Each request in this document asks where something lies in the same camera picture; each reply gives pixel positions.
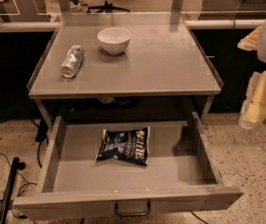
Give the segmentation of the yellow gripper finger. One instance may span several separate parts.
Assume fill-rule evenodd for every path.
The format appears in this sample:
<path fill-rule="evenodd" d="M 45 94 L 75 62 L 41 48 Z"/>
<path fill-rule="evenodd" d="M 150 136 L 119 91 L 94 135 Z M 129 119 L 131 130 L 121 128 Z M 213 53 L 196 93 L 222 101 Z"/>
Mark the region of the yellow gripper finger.
<path fill-rule="evenodd" d="M 246 90 L 239 125 L 252 130 L 266 120 L 266 71 L 254 72 Z"/>
<path fill-rule="evenodd" d="M 241 39 L 237 44 L 237 48 L 246 51 L 257 50 L 259 46 L 260 31 L 261 31 L 261 26 L 257 27 L 249 35 Z"/>

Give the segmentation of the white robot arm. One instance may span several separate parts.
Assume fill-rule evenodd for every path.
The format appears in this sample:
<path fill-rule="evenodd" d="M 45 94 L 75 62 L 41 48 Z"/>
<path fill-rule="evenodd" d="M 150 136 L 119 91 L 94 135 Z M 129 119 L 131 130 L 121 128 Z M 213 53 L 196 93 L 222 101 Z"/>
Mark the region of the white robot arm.
<path fill-rule="evenodd" d="M 266 63 L 266 21 L 243 38 L 239 49 L 255 50 L 260 61 Z M 252 130 L 266 120 L 266 70 L 254 72 L 246 90 L 246 99 L 241 108 L 239 125 Z"/>

